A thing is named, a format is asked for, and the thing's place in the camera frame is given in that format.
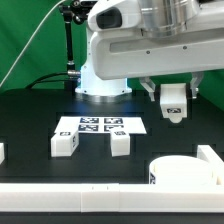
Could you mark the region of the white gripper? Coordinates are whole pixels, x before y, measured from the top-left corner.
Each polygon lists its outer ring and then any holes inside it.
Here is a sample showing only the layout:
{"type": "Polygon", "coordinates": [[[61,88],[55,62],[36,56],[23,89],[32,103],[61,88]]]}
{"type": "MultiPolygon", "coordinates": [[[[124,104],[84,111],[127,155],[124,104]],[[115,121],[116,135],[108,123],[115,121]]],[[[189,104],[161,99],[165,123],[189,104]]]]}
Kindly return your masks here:
{"type": "Polygon", "coordinates": [[[145,76],[193,72],[195,99],[204,78],[198,71],[224,68],[224,9],[203,9],[186,23],[185,31],[167,37],[145,30],[137,13],[124,14],[120,27],[102,29],[95,17],[88,25],[95,74],[103,80],[141,77],[151,101],[156,85],[145,76]]]}

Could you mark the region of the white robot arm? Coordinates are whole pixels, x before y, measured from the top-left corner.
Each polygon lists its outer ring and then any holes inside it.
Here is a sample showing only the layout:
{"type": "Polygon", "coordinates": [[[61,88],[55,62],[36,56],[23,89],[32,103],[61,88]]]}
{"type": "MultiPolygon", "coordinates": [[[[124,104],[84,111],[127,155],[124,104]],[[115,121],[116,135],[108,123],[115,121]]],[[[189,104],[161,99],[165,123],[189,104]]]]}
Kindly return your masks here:
{"type": "Polygon", "coordinates": [[[116,97],[138,78],[190,73],[192,96],[206,70],[224,68],[224,0],[97,0],[87,14],[80,92],[116,97]]]}

